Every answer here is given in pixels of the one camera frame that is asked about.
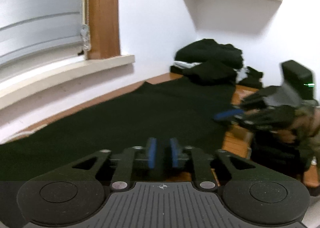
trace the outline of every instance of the wooden window frame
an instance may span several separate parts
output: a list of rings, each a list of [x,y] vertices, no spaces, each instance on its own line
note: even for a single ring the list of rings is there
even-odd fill
[[[91,50],[88,59],[120,56],[119,0],[89,0]]]

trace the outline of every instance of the robotic hand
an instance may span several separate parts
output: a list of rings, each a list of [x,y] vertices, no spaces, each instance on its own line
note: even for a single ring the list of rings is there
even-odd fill
[[[192,180],[164,182],[181,171]],[[122,154],[97,151],[17,195],[24,228],[305,228],[309,201],[302,183],[252,161],[154,138]]]
[[[216,121],[230,121],[250,131],[279,130],[289,127],[300,107],[318,106],[314,97],[312,72],[294,60],[281,64],[283,84],[269,86],[242,100],[239,107],[214,116]],[[246,114],[256,109],[258,112]]]

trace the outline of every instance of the window sill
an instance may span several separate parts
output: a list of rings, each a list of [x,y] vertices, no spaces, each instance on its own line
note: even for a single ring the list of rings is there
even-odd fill
[[[134,55],[123,55],[108,59],[85,60],[46,71],[0,90],[0,110],[61,83],[134,62]]]

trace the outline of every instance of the black cloth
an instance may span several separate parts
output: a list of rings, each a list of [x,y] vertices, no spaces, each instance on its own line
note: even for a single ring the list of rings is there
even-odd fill
[[[271,132],[256,132],[251,149],[251,160],[265,167],[296,178],[306,171],[308,161],[297,149],[296,144],[280,142]]]
[[[182,69],[176,66],[170,66],[170,73],[175,73],[179,75],[183,75]]]
[[[10,228],[25,223],[16,204],[23,182],[101,149],[121,153],[145,146],[149,137],[177,138],[213,153],[226,126],[211,120],[229,110],[235,86],[201,86],[187,77],[152,85],[62,118],[30,137],[0,146],[0,221]]]
[[[293,123],[294,112],[295,108],[291,106],[279,106],[276,109],[264,108],[254,114],[244,115],[239,120],[239,125],[250,131],[282,130]]]
[[[238,85],[247,86],[255,89],[262,89],[262,83],[259,79],[248,76],[238,82]]]
[[[320,186],[317,186],[315,188],[307,187],[307,189],[309,190],[311,196],[320,196]]]
[[[243,67],[242,51],[231,44],[218,44],[214,39],[202,39],[178,50],[175,61],[188,63],[206,62],[216,59],[234,69]]]
[[[183,75],[200,85],[235,83],[237,72],[216,59],[210,59],[192,68],[183,69]]]
[[[247,66],[247,77],[239,81],[238,85],[247,86],[256,89],[262,89],[260,79],[263,77],[263,72],[259,72],[254,68]]]

